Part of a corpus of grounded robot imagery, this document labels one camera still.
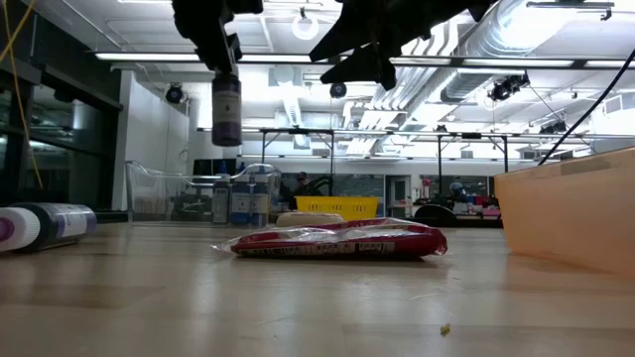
cylindrical bottle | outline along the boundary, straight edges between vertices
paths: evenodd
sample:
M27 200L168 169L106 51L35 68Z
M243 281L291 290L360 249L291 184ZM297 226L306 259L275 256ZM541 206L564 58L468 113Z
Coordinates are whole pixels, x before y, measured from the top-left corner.
M211 197L211 222L227 224L229 220L229 176L221 177L214 182Z
M251 215L251 186L249 176L242 175L234 179L231 187L231 214L229 219L231 224L249 224Z
M11 207L25 208L40 221L38 237L18 253L33 253L43 249L76 243L97 226L97 217L88 207L63 203L18 203Z
M254 178L254 193L251 195L251 224L265 227L269 223L269 176L257 174Z
M20 249L40 234L40 220L24 208L0 208L0 252Z
M211 83L211 143L220 147L242 144L241 84L234 74L217 73Z

yellow crate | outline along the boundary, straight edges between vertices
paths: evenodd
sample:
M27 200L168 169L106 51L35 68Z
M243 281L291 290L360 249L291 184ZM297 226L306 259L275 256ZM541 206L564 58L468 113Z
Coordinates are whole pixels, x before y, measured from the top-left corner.
M298 211L338 213L344 220L375 218L377 197L296 197Z

red snack bag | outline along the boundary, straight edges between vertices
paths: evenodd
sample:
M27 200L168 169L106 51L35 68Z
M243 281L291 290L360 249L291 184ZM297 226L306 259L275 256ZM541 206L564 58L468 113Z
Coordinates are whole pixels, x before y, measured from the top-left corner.
M216 249L245 256L442 255L447 241L424 224L377 218L259 231Z

